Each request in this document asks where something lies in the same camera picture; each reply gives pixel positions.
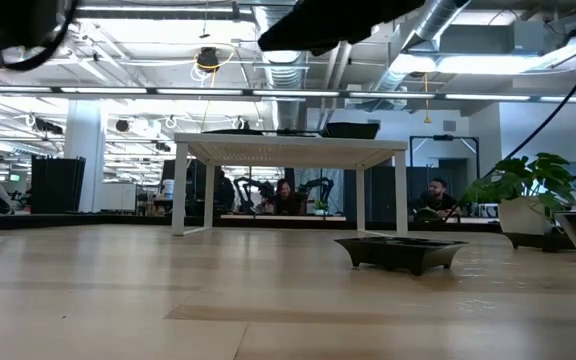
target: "black partition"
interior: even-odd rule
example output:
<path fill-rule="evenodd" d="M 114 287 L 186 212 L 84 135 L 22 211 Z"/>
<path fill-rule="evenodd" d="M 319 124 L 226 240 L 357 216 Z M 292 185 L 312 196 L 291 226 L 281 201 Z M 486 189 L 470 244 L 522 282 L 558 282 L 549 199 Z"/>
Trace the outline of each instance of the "black partition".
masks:
<path fill-rule="evenodd" d="M 32 158 L 32 214 L 79 211 L 86 159 Z"/>
<path fill-rule="evenodd" d="M 357 221 L 357 177 L 356 171 L 344 171 L 344 210 L 349 221 Z M 395 222 L 395 168 L 391 166 L 376 166 L 364 173 L 366 197 L 366 221 L 389 223 Z M 442 178 L 452 186 L 450 170 L 408 167 L 406 168 L 406 183 L 409 203 L 414 202 L 428 189 L 428 183 L 433 178 Z"/>

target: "white pot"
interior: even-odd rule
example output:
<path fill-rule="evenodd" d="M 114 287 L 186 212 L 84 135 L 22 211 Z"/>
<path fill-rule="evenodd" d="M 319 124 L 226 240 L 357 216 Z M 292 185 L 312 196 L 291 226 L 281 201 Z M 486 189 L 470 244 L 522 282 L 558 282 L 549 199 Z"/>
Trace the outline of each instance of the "white pot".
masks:
<path fill-rule="evenodd" d="M 552 230 L 537 197 L 520 197 L 499 204 L 499 222 L 504 233 L 543 235 Z"/>

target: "white column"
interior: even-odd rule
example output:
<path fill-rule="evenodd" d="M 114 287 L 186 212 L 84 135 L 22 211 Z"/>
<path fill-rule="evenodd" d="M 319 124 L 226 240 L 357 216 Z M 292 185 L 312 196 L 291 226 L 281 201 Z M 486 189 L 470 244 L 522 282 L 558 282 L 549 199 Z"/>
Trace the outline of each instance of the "white column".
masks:
<path fill-rule="evenodd" d="M 175 158 L 175 189 L 172 206 L 172 234 L 184 235 L 184 218 L 186 217 L 186 171 L 188 168 L 188 144 L 177 143 Z"/>
<path fill-rule="evenodd" d="M 97 212 L 104 179 L 107 117 L 99 100 L 70 100 L 64 158 L 86 159 L 79 211 Z"/>
<path fill-rule="evenodd" d="M 408 236 L 408 194 L 406 186 L 406 152 L 397 151 L 395 153 L 395 209 L 397 211 L 398 236 Z"/>
<path fill-rule="evenodd" d="M 213 206 L 215 198 L 215 166 L 206 164 L 206 194 L 204 199 L 204 228 L 212 228 Z"/>
<path fill-rule="evenodd" d="M 366 231 L 366 185 L 364 168 L 357 168 L 357 231 Z"/>

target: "black tray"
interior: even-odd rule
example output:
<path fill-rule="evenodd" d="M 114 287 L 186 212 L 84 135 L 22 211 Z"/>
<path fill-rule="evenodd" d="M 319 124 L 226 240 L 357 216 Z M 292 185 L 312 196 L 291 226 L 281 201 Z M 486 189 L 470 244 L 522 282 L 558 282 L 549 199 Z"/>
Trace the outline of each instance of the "black tray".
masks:
<path fill-rule="evenodd" d="M 408 269 L 421 275 L 429 268 L 449 269 L 463 241 L 436 241 L 401 237 L 370 237 L 335 240 L 350 255 L 354 267 L 361 263 L 380 265 L 388 270 Z"/>

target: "potted plant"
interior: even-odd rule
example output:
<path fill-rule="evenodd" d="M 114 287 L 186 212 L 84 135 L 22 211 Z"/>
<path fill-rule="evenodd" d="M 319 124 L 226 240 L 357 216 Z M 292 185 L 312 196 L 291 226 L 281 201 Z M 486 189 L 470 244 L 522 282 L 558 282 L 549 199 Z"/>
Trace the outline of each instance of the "potted plant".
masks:
<path fill-rule="evenodd" d="M 469 186 L 467 197 L 497 199 L 506 234 L 549 234 L 556 224 L 554 212 L 576 208 L 575 178 L 565 168 L 568 164 L 548 153 L 537 154 L 532 162 L 527 156 L 502 160 L 489 176 Z"/>
<path fill-rule="evenodd" d="M 317 200 L 313 205 L 313 209 L 315 209 L 315 215 L 324 216 L 328 215 L 328 203 L 325 201 Z"/>

